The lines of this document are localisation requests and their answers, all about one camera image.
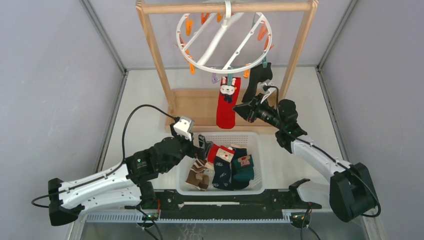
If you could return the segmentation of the red sock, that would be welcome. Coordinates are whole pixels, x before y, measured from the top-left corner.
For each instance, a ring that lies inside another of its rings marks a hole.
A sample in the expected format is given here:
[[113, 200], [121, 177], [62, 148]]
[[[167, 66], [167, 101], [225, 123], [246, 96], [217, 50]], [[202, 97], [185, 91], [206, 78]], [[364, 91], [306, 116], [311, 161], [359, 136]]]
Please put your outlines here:
[[214, 165], [215, 157], [219, 149], [220, 147], [218, 145], [212, 144], [206, 155], [206, 160], [208, 164]]
[[241, 78], [228, 80], [223, 76], [220, 83], [218, 104], [216, 109], [216, 125], [221, 129], [232, 129], [236, 125], [236, 105], [241, 89]]

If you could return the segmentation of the white perforated plastic basket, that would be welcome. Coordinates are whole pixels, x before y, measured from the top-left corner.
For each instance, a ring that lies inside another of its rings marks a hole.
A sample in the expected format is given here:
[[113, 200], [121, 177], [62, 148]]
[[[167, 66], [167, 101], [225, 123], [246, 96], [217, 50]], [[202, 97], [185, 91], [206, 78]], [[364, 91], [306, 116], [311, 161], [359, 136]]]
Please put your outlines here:
[[254, 132], [203, 133], [212, 146], [205, 160], [177, 166], [176, 190], [189, 196], [257, 195], [265, 190], [264, 157]]

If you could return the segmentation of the brown striped sock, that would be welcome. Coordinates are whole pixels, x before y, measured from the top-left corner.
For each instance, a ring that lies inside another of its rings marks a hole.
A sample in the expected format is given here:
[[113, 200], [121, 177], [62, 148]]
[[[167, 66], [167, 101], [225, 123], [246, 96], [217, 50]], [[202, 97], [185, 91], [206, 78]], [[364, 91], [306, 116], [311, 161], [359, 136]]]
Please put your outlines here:
[[196, 159], [188, 172], [185, 183], [200, 191], [206, 191], [211, 181], [210, 176], [205, 173], [207, 170], [207, 161]]

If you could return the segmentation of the navy sock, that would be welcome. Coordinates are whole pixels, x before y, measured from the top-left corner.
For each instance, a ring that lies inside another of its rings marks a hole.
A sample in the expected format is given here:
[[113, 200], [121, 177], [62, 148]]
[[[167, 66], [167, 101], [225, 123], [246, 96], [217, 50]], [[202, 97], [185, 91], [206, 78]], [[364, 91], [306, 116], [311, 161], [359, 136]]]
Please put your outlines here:
[[252, 177], [251, 164], [247, 149], [232, 144], [234, 156], [231, 160], [231, 186], [234, 190], [242, 190], [249, 186]]

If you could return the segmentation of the black grey sock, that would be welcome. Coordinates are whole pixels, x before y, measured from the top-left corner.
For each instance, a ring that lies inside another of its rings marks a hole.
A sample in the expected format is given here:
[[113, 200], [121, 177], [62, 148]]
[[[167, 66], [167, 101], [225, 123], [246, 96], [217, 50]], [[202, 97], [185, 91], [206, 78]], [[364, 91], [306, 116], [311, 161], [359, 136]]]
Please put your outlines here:
[[273, 79], [272, 72], [272, 63], [268, 62], [266, 67], [263, 67], [262, 64], [259, 64], [250, 69], [250, 76], [248, 81], [248, 87], [244, 93], [244, 96], [241, 100], [242, 103], [251, 101], [257, 92], [257, 87], [259, 83], [263, 83], [267, 80]]

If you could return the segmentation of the dark printed sock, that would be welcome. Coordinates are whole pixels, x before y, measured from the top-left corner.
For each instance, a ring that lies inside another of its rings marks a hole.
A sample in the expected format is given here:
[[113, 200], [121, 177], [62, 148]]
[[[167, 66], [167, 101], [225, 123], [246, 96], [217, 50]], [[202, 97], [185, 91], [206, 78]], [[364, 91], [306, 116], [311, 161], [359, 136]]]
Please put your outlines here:
[[225, 146], [220, 146], [214, 159], [214, 177], [212, 186], [216, 189], [232, 191], [231, 161], [235, 151]]

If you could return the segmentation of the dark green sock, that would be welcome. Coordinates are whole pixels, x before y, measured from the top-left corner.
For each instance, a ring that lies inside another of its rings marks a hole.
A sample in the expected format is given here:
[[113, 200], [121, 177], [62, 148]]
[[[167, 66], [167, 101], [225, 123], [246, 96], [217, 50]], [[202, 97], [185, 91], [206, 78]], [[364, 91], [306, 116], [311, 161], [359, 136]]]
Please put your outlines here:
[[251, 154], [232, 160], [235, 173], [233, 178], [238, 182], [249, 182], [255, 178], [254, 162]]

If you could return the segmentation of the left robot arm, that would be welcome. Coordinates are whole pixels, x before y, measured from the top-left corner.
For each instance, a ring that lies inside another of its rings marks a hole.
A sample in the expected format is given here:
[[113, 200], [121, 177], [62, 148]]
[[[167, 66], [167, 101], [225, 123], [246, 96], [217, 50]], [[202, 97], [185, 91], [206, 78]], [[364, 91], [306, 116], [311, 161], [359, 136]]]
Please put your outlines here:
[[48, 181], [50, 224], [66, 225], [95, 209], [139, 205], [149, 209], [157, 200], [151, 180], [169, 172], [184, 157], [204, 160], [212, 145], [201, 134], [198, 145], [181, 136], [166, 137], [96, 174], [73, 181], [53, 178]]

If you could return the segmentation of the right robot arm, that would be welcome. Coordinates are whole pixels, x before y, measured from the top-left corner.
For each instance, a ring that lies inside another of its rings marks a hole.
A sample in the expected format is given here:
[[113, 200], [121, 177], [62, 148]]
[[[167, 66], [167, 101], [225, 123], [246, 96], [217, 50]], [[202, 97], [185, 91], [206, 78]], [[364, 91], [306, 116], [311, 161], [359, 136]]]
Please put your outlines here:
[[372, 217], [381, 214], [381, 204], [368, 168], [362, 163], [351, 164], [333, 157], [317, 146], [298, 124], [294, 101], [282, 99], [276, 107], [271, 107], [266, 100], [255, 96], [250, 102], [234, 106], [233, 110], [249, 123], [260, 119], [277, 128], [275, 137], [279, 146], [306, 161], [328, 181], [329, 186], [310, 180], [300, 183], [289, 194], [293, 207], [302, 208], [308, 202], [329, 206], [346, 223], [359, 216], [371, 217], [368, 211], [373, 208], [377, 212]]

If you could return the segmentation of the wooden hanger stand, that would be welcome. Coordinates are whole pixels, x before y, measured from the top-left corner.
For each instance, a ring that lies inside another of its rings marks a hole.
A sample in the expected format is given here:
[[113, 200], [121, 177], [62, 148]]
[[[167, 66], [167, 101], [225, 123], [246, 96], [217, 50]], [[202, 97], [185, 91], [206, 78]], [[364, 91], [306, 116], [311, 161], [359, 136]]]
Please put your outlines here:
[[[246, 125], [237, 125], [236, 114], [234, 112], [234, 106], [241, 92], [242, 81], [240, 77], [237, 77], [237, 73], [249, 72], [253, 74], [256, 69], [266, 69], [268, 66], [265, 62], [265, 58], [272, 48], [273, 33], [271, 25], [264, 15], [264, 11], [303, 13], [302, 22], [296, 36], [281, 87], [275, 92], [276, 99], [281, 100], [288, 92], [306, 38], [314, 20], [318, 4], [316, 0], [263, 3], [223, 0], [193, 4], [147, 4], [143, 0], [138, 0], [135, 7], [168, 102], [170, 113], [191, 113], [193, 120], [198, 123], [198, 130], [202, 132], [214, 132], [219, 129], [226, 131], [231, 129], [247, 130], [248, 127]], [[249, 29], [246, 37], [222, 68], [207, 67], [206, 62], [217, 48], [225, 32], [233, 23], [239, 20], [244, 13], [254, 13], [258, 17]], [[191, 73], [194, 73], [196, 69], [200, 69], [213, 74], [222, 75], [219, 81], [220, 89], [217, 97], [213, 97], [212, 94], [205, 89], [171, 89], [150, 20], [150, 15], [153, 14], [181, 14], [178, 26], [186, 23], [189, 28], [192, 27], [190, 15], [201, 15], [201, 27], [190, 36], [188, 42], [184, 42], [181, 30], [179, 28], [176, 29], [176, 45], [184, 59], [188, 62]], [[217, 18], [217, 21], [221, 23], [221, 27], [203, 56], [199, 60], [195, 60], [189, 54], [188, 48], [209, 25], [213, 17]], [[264, 48], [260, 57], [247, 63], [243, 67], [233, 68], [231, 66], [232, 62], [240, 54], [246, 42], [254, 34], [256, 29], [260, 30], [260, 38], [265, 38]]]

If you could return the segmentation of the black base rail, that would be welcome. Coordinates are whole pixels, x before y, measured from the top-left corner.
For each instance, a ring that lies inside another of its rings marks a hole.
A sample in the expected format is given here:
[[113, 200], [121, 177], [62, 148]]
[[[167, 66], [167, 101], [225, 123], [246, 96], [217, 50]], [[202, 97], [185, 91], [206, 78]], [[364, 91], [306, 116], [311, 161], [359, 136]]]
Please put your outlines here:
[[308, 207], [322, 208], [320, 204], [302, 201], [288, 189], [266, 189], [249, 195], [182, 195], [175, 189], [164, 189], [155, 194], [156, 201], [143, 203], [141, 209], [158, 213], [161, 220], [288, 220], [286, 214], [304, 212]]

